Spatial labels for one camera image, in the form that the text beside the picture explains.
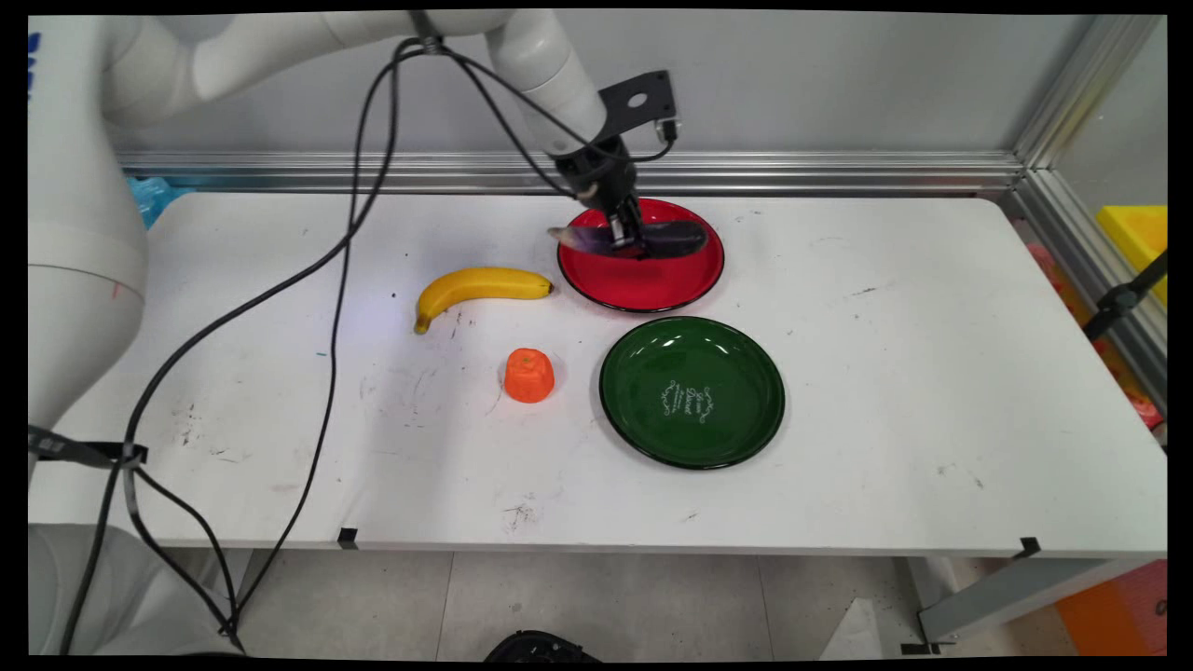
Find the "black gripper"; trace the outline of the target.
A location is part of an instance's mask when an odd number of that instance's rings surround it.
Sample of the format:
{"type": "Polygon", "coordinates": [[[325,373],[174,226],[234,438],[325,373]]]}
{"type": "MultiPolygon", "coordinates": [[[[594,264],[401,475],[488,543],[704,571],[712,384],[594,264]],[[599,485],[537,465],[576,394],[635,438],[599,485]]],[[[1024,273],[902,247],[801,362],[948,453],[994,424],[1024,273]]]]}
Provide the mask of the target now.
{"type": "Polygon", "coordinates": [[[651,247],[645,241],[639,209],[638,170],[633,162],[625,161],[628,156],[622,136],[611,136],[596,142],[596,149],[583,148],[569,156],[555,156],[555,170],[585,208],[606,213],[608,256],[648,258],[651,247]]]}

